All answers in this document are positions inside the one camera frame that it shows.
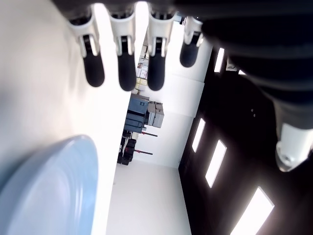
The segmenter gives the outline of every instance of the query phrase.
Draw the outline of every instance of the fluorescent light panel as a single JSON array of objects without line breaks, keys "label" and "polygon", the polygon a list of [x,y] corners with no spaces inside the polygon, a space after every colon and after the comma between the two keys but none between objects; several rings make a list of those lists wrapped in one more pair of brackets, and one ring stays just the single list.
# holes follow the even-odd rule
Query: fluorescent light panel
[{"label": "fluorescent light panel", "polygon": [[242,70],[239,70],[239,75],[245,75],[245,73]]},{"label": "fluorescent light panel", "polygon": [[224,49],[220,48],[219,53],[217,55],[214,72],[220,72],[221,71],[223,58],[224,58]]},{"label": "fluorescent light panel", "polygon": [[195,138],[194,138],[194,142],[192,143],[192,148],[193,148],[194,152],[197,151],[197,148],[198,148],[201,136],[202,136],[202,132],[204,129],[204,125],[205,125],[205,121],[201,118],[199,125],[198,125],[198,128],[197,128]]},{"label": "fluorescent light panel", "polygon": [[256,235],[273,208],[274,204],[261,187],[258,187],[248,207],[230,235]]},{"label": "fluorescent light panel", "polygon": [[213,183],[215,181],[216,175],[219,172],[220,166],[222,164],[225,152],[226,152],[226,146],[222,143],[222,141],[218,141],[217,145],[215,147],[212,160],[210,162],[209,168],[206,172],[205,178],[210,186],[210,188],[213,186]]}]

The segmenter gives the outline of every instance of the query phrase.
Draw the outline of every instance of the robotic arm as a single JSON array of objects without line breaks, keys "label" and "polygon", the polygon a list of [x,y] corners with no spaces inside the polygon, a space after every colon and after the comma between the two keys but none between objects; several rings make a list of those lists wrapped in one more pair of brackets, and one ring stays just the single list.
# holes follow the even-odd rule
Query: robotic arm
[{"label": "robotic arm", "polygon": [[[86,78],[93,87],[104,82],[93,4],[101,2],[106,6],[116,44],[120,86],[125,91],[133,90],[136,83],[135,2],[53,1],[77,38]],[[232,62],[274,103],[279,169],[290,171],[302,164],[313,146],[313,37],[305,24],[313,20],[313,3],[304,0],[235,3],[150,0],[148,86],[154,91],[160,90],[164,83],[165,57],[177,11],[188,15],[181,64],[187,68],[194,65],[203,37],[225,48]]]}]

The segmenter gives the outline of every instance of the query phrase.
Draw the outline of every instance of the light blue plate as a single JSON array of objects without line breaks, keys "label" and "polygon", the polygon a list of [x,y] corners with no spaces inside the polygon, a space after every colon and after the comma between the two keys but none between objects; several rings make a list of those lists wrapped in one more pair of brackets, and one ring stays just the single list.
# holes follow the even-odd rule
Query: light blue plate
[{"label": "light blue plate", "polygon": [[0,195],[0,235],[90,235],[98,180],[93,141],[76,136],[29,158]]}]

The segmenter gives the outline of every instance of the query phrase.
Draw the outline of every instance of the white wall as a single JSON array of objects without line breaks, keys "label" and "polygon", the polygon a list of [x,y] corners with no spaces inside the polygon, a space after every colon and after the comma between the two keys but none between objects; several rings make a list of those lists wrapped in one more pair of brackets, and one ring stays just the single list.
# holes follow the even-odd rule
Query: white wall
[{"label": "white wall", "polygon": [[153,155],[134,153],[140,161],[178,168],[193,118],[204,87],[204,79],[212,52],[212,46],[204,40],[198,57],[191,68],[180,64],[179,56],[183,42],[184,26],[174,22],[171,41],[168,46],[165,64],[165,83],[154,92],[147,88],[141,95],[163,103],[164,120],[162,127],[147,126],[147,132],[158,137],[139,135],[136,148],[152,152]]},{"label": "white wall", "polygon": [[[138,59],[147,4],[138,3],[136,13]],[[96,18],[106,75],[100,88],[87,84],[79,46],[50,0],[0,1],[0,189],[33,152],[87,134],[99,163],[92,234],[103,235],[130,93],[118,84],[111,24],[102,4]]]},{"label": "white wall", "polygon": [[177,169],[117,165],[106,235],[190,235]]}]

